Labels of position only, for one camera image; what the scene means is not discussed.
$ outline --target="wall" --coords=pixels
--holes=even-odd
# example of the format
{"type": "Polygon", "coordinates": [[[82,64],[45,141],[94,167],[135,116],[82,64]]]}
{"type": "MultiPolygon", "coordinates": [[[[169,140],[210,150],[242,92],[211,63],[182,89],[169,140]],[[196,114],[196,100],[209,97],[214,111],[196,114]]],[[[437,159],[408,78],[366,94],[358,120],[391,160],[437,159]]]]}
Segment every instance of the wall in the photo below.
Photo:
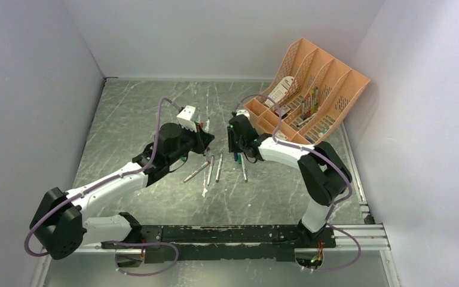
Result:
{"type": "Polygon", "coordinates": [[[271,79],[305,37],[347,61],[383,0],[64,0],[106,76],[271,79]]]}
{"type": "Polygon", "coordinates": [[[0,286],[29,286],[30,219],[47,190],[71,187],[101,85],[60,0],[0,0],[0,286]]]}
{"type": "Polygon", "coordinates": [[[403,286],[459,286],[459,1],[387,0],[346,123],[403,286]]]}

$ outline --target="gray marble surface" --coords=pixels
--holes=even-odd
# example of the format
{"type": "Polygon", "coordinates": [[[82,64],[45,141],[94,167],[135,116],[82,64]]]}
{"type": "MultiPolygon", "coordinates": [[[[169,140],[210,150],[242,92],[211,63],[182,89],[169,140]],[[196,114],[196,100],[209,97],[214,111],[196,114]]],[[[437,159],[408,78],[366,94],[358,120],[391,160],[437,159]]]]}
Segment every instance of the gray marble surface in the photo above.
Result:
{"type": "MultiPolygon", "coordinates": [[[[185,165],[156,184],[127,194],[103,208],[99,216],[129,212],[141,224],[296,224],[304,214],[309,195],[301,174],[283,164],[247,162],[249,182],[241,166],[227,153],[227,121],[244,96],[268,87],[266,82],[181,82],[108,80],[87,138],[74,186],[93,182],[125,165],[153,141],[157,103],[169,97],[179,105],[194,105],[201,121],[210,119],[215,135],[211,154],[216,156],[210,185],[208,168],[183,184],[204,160],[191,154],[185,165]],[[215,183],[219,154],[224,151],[220,183],[215,183]]],[[[161,123],[174,121],[176,110],[165,104],[161,123]]],[[[340,129],[328,142],[349,166],[340,129]]],[[[334,224],[362,224],[357,194],[341,203],[332,214],[334,224]]]]}

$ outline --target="wooden organizer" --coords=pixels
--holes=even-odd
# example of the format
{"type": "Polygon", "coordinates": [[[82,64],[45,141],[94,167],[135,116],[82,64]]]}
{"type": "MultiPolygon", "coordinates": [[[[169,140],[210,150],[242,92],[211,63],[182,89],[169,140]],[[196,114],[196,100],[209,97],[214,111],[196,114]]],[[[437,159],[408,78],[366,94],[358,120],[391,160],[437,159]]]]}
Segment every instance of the wooden organizer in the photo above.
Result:
{"type": "MultiPolygon", "coordinates": [[[[269,95],[286,76],[295,77],[279,106],[291,111],[280,131],[290,142],[318,144],[326,139],[344,120],[370,80],[334,58],[306,39],[294,42],[280,65],[273,83],[262,92],[269,95]],[[319,89],[318,111],[309,122],[296,127],[301,120],[302,98],[315,87],[319,89]]],[[[279,122],[275,107],[268,108],[265,99],[256,97],[245,104],[250,122],[258,133],[272,133],[279,122]]]]}

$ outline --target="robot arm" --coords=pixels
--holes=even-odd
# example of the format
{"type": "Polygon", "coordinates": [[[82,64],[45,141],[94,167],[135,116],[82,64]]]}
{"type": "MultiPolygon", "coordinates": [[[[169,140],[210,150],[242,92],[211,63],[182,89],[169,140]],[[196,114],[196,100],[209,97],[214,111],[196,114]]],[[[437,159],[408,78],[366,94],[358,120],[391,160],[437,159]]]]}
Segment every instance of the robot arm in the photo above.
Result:
{"type": "Polygon", "coordinates": [[[104,178],[65,193],[58,188],[46,192],[30,228],[61,202],[77,194],[83,195],[88,188],[100,185],[90,194],[75,199],[58,210],[34,232],[52,258],[62,259],[79,246],[89,243],[125,241],[136,236],[140,225],[128,213],[106,218],[94,216],[115,199],[148,187],[166,176],[170,173],[170,166],[181,157],[186,157],[190,151],[204,154],[214,136],[203,131],[195,121],[197,117],[198,110],[187,106],[177,115],[179,124],[166,123],[161,126],[154,161],[143,172],[128,173],[139,170],[148,163],[153,143],[147,145],[131,162],[104,178]],[[120,178],[109,181],[116,175],[120,178]]]}
{"type": "MultiPolygon", "coordinates": [[[[307,150],[275,143],[268,133],[258,135],[245,113],[234,114],[229,120],[230,152],[243,152],[259,161],[275,161],[299,170],[311,197],[307,211],[300,222],[309,232],[316,234],[326,223],[330,205],[344,192],[346,184],[336,171],[307,150]]],[[[323,154],[345,173],[351,182],[351,173],[327,142],[318,145],[300,145],[323,154]]]]}

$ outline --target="white wall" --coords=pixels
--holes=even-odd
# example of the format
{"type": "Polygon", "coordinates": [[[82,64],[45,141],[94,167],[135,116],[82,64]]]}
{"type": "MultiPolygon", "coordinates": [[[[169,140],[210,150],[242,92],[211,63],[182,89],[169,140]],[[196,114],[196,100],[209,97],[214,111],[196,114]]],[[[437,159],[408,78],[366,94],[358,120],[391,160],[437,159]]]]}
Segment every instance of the white wall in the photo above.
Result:
{"type": "Polygon", "coordinates": [[[383,0],[64,0],[110,77],[274,78],[305,37],[342,61],[383,0]]]}
{"type": "Polygon", "coordinates": [[[346,123],[403,286],[459,286],[459,0],[386,0],[346,123]]]}
{"type": "Polygon", "coordinates": [[[0,286],[29,286],[23,239],[43,194],[71,187],[101,83],[60,0],[0,0],[0,286]]]}

